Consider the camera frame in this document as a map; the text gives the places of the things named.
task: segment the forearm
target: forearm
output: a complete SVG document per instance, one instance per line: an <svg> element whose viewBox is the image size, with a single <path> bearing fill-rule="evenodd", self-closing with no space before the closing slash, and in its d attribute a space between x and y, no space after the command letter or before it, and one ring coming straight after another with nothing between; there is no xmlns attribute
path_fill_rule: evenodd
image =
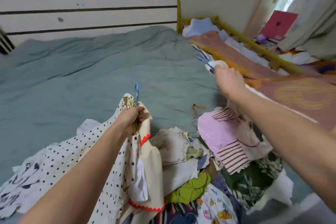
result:
<svg viewBox="0 0 336 224"><path fill-rule="evenodd" d="M125 126L117 121L83 159L25 214L20 224L88 222L127 136Z"/></svg>
<svg viewBox="0 0 336 224"><path fill-rule="evenodd" d="M336 197L336 140L318 124L250 91L235 99L281 157L325 202Z"/></svg>

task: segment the bed sheet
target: bed sheet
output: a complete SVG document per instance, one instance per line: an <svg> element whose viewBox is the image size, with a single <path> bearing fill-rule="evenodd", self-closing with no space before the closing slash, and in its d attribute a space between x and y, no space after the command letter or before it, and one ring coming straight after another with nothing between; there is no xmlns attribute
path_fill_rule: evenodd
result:
<svg viewBox="0 0 336 224"><path fill-rule="evenodd" d="M153 117L152 134L175 126L194 133L193 103L208 110L226 104L198 55L183 36L163 26L22 43L0 63L0 183L25 158L73 137L87 118L107 120L136 82L139 99ZM303 188L298 175L288 176L294 192ZM301 201L308 190L300 190L294 201ZM274 216L278 209L266 215ZM265 213L251 217L256 215L264 219ZM251 217L246 216L246 223L252 223Z"/></svg>

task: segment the headboard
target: headboard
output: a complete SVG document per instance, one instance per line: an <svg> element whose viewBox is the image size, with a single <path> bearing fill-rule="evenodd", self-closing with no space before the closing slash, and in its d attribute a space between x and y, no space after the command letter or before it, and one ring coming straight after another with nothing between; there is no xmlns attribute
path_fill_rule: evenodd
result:
<svg viewBox="0 0 336 224"><path fill-rule="evenodd" d="M177 0L0 0L0 50L7 53L27 39L92 37L150 25L176 29Z"/></svg>

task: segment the white curtain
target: white curtain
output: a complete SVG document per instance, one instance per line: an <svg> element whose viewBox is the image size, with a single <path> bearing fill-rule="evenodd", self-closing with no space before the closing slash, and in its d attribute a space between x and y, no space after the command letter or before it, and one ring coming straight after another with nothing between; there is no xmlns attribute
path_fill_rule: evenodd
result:
<svg viewBox="0 0 336 224"><path fill-rule="evenodd" d="M293 0L287 11L299 16L279 43L283 51L303 46L318 58L336 57L336 0Z"/></svg>

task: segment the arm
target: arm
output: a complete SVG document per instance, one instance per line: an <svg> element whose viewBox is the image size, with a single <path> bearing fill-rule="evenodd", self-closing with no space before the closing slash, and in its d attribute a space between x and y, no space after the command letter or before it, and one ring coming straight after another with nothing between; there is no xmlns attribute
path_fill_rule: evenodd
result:
<svg viewBox="0 0 336 224"><path fill-rule="evenodd" d="M257 124L280 156L336 212L336 139L318 124L245 88L239 72L216 66L222 94Z"/></svg>
<svg viewBox="0 0 336 224"><path fill-rule="evenodd" d="M20 224L87 223L129 133L143 107L124 109L92 149L21 219Z"/></svg>

